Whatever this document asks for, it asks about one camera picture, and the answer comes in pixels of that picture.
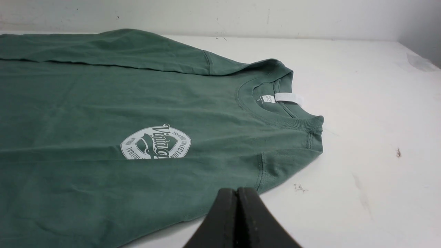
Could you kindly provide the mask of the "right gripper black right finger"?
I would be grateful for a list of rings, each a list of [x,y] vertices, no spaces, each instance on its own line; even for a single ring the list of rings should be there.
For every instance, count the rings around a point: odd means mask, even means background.
[[[238,248],[300,248],[250,187],[237,190]]]

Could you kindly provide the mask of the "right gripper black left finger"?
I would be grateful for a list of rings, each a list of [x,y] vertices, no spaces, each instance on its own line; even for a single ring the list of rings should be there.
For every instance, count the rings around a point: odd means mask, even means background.
[[[237,202],[235,190],[220,189],[204,221],[184,247],[233,248]]]

